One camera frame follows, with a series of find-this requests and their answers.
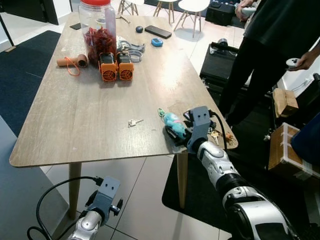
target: orange fan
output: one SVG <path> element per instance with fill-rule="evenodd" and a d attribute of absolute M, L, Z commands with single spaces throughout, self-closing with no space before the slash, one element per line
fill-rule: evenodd
<path fill-rule="evenodd" d="M 99 70 L 104 82 L 115 81 L 117 79 L 117 65 L 112 52 L 103 52 L 99 56 Z"/>
<path fill-rule="evenodd" d="M 119 78 L 124 81 L 132 80 L 134 75 L 134 64 L 131 62 L 128 52 L 119 52 L 117 54 L 117 64 Z"/>

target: red lid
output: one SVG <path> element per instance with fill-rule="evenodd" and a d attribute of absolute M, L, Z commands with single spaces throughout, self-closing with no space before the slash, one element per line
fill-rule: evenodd
<path fill-rule="evenodd" d="M 110 3 L 111 0 L 81 0 L 84 4 L 94 5 L 94 6 L 102 6 Z"/>

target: black phone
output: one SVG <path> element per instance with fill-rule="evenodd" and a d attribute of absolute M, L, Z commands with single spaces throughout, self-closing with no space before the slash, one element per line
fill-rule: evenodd
<path fill-rule="evenodd" d="M 75 25 L 71 25 L 70 28 L 74 29 L 74 30 L 78 30 L 81 29 L 81 23 L 76 23 Z"/>
<path fill-rule="evenodd" d="M 158 28 L 156 26 L 147 26 L 144 28 L 144 30 L 148 33 L 154 34 L 158 37 L 164 38 L 164 39 L 168 39 L 171 37 L 172 33 L 166 30 L 163 30 L 161 28 Z"/>

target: black shirt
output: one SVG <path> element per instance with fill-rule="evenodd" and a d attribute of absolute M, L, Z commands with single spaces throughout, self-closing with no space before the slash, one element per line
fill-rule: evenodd
<path fill-rule="evenodd" d="M 262 0 L 244 36 L 301 58 L 320 37 L 320 0 Z"/>

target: plush toy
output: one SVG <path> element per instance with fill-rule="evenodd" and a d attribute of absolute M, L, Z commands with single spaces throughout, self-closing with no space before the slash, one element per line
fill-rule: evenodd
<path fill-rule="evenodd" d="M 164 124 L 170 127 L 182 140 L 186 139 L 185 126 L 182 124 L 180 119 L 172 112 L 168 112 L 163 117 Z"/>

